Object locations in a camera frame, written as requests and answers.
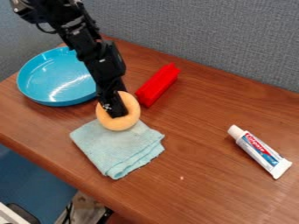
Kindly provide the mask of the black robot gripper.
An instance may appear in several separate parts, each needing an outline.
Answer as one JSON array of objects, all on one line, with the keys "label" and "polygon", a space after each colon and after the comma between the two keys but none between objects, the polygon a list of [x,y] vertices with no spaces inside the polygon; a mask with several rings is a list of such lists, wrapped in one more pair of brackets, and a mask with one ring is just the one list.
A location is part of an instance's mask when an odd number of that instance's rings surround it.
[{"label": "black robot gripper", "polygon": [[97,102],[111,118],[128,114],[127,106],[120,98],[120,91],[127,91],[121,76],[127,66],[120,56],[117,46],[104,40],[99,28],[85,24],[60,28],[60,37],[69,49],[77,54],[97,86]]}]

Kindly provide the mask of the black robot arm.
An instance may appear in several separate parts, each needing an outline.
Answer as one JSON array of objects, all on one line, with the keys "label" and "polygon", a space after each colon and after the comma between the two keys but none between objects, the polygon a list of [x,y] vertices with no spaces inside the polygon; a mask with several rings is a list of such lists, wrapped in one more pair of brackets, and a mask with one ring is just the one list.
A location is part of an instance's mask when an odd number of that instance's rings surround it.
[{"label": "black robot arm", "polygon": [[13,13],[37,29],[57,34],[76,52],[96,83],[97,102],[111,118],[128,114],[120,92],[127,65],[113,41],[104,40],[81,0],[9,0]]}]

